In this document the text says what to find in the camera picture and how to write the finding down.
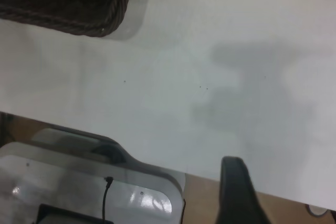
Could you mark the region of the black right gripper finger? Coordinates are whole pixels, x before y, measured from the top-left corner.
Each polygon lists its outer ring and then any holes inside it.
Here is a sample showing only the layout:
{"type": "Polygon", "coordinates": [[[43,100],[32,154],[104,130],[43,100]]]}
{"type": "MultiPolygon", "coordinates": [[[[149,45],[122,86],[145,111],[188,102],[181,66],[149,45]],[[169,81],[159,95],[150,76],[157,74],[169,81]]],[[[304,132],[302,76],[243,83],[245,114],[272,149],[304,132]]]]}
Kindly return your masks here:
{"type": "Polygon", "coordinates": [[[216,223],[270,223],[259,203],[248,168],[239,157],[222,158],[216,223]]]}

